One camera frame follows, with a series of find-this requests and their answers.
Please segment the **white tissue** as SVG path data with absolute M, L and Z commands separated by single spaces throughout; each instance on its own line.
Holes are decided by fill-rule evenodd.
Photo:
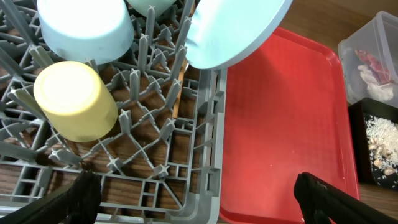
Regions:
M 359 65 L 358 70 L 362 80 L 367 84 L 367 91 L 371 98 L 377 101 L 385 102 L 393 99 L 394 88 L 393 84 L 380 84 L 373 76 L 372 71 L 367 65 Z

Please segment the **red snack wrapper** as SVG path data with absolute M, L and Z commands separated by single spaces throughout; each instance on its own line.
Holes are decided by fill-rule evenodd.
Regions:
M 395 83 L 391 78 L 391 74 L 388 68 L 383 65 L 373 54 L 366 50 L 355 50 L 356 55 L 364 64 L 366 64 L 373 75 L 376 76 L 376 80 L 380 84 Z

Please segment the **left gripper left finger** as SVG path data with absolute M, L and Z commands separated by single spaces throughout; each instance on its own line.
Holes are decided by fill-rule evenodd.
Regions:
M 100 211 L 101 177 L 82 171 L 71 183 L 1 218 L 1 224 L 94 223 Z

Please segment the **mint green bowl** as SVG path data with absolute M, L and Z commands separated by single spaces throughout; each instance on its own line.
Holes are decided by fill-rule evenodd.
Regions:
M 155 9 L 155 17 L 161 16 L 176 0 L 127 0 L 127 2 L 139 14 L 147 17 L 148 10 L 152 6 Z

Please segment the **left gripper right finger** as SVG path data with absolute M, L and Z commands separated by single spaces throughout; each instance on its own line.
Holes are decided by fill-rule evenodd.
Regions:
M 306 224 L 397 224 L 397 220 L 304 172 L 297 176 L 294 197 Z

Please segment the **rice and peanut leftovers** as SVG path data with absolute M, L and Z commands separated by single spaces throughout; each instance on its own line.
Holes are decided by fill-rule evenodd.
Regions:
M 387 180 L 397 174 L 397 123 L 370 116 L 365 125 L 371 171 L 376 180 Z

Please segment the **wooden chopstick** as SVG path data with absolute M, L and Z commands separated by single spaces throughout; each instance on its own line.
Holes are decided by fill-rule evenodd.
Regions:
M 180 100 L 181 100 L 181 94 L 182 94 L 182 88 L 183 88 L 183 79 L 184 79 L 184 75 L 185 75 L 185 72 L 186 72 L 188 66 L 189 66 L 189 64 L 188 64 L 187 60 L 185 59 L 183 61 L 183 64 L 182 64 L 182 67 L 180 69 L 180 73 L 178 76 L 178 80 L 181 84 L 181 87 L 180 87 L 179 93 L 177 95 L 177 98 L 175 100 L 173 113 L 172 113 L 172 117 L 175 119 L 178 117 L 178 111 L 179 111 L 179 107 L 180 107 Z

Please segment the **yellow plastic cup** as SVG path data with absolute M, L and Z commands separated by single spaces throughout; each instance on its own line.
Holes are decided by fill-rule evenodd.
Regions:
M 118 119 L 116 102 L 101 77 L 81 62 L 43 69 L 34 82 L 34 98 L 55 130 L 70 141 L 102 138 Z

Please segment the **pale blue round plate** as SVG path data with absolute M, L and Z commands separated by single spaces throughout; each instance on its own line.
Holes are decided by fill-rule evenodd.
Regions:
M 197 69 L 228 68 L 257 50 L 282 22 L 292 0 L 201 0 L 185 41 Z

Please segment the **light blue bowl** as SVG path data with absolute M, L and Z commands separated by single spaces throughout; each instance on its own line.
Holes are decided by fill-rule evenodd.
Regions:
M 123 0 L 38 0 L 41 33 L 65 60 L 106 64 L 123 56 L 134 28 Z

